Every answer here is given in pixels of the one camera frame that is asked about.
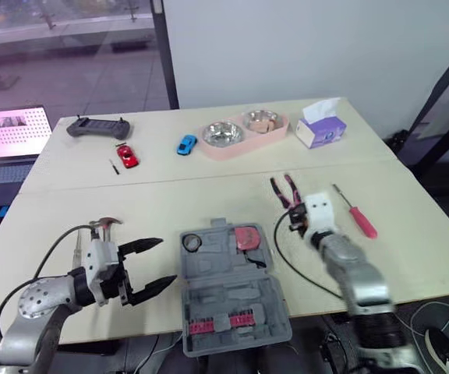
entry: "tissue box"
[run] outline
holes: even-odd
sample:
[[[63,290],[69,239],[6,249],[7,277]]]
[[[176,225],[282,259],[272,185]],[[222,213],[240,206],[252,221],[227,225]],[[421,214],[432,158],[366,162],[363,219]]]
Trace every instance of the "tissue box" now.
[[[345,129],[346,124],[337,117],[327,117],[314,123],[301,118],[295,134],[308,148],[316,148],[338,141]]]

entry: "white tissue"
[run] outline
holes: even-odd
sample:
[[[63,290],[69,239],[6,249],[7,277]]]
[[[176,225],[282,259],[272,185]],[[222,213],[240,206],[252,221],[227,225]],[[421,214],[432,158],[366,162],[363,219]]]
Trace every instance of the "white tissue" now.
[[[308,123],[318,122],[321,119],[336,116],[337,104],[341,98],[326,99],[318,101],[302,109],[302,114]]]

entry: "white table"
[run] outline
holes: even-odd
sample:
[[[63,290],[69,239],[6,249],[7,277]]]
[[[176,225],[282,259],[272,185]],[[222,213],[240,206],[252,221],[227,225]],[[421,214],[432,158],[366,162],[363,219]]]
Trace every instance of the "white table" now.
[[[449,294],[449,219],[398,161],[285,171],[303,195],[322,190],[330,193],[338,226],[383,272],[396,302]],[[32,277],[42,256],[64,230],[101,216],[124,220],[123,225],[112,229],[112,238],[118,244],[151,236],[165,240],[150,251],[128,258],[126,265],[136,290],[161,276],[179,273],[179,234],[209,227],[211,218],[257,222],[272,246],[274,222],[283,210],[270,189],[269,177],[273,175],[280,181],[282,174],[279,171],[21,194],[0,227],[0,301],[16,284]],[[347,206],[331,188],[332,182],[373,222],[379,231],[377,240],[359,232]],[[281,186],[288,191],[286,184],[282,182]],[[42,275],[70,270],[75,240],[72,235],[57,248]],[[279,242],[304,273],[338,289],[318,255],[286,225],[281,227]],[[278,255],[274,255],[271,273],[281,282],[291,316],[345,309],[341,301],[293,273]],[[103,308],[89,306],[66,321],[61,342],[181,329],[181,286],[182,280],[178,279],[156,298],[137,307],[121,307],[118,299]],[[13,299],[3,313],[3,331],[15,313]]]
[[[396,158],[346,99],[338,105],[338,116],[348,128],[340,142],[329,146],[308,151],[291,130],[281,142],[229,161],[209,159],[199,152],[198,144],[188,157],[176,154],[185,134],[195,133],[199,127],[211,122],[254,108],[267,108],[288,115],[290,122],[296,125],[302,108],[318,100],[124,114],[122,117],[133,125],[133,133],[127,143],[140,159],[140,165],[129,170],[121,166],[115,152],[115,144],[120,143],[118,140],[98,136],[71,138],[65,129],[76,119],[63,118],[20,191],[30,193],[166,182]],[[117,120],[119,115],[95,118]],[[114,173],[109,159],[118,165],[120,175]]]

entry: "laptop screen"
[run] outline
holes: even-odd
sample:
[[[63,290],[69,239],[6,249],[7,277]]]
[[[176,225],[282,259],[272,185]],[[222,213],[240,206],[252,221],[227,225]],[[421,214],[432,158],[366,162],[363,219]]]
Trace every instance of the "laptop screen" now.
[[[0,157],[39,154],[50,135],[42,106],[0,111]]]

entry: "red toy car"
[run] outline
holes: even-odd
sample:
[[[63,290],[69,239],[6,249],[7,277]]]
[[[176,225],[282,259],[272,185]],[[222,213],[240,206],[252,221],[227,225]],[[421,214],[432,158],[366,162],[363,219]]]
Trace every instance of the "red toy car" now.
[[[138,165],[138,159],[136,158],[131,147],[126,145],[126,143],[117,145],[117,154],[121,158],[121,161],[126,169],[133,168]]]

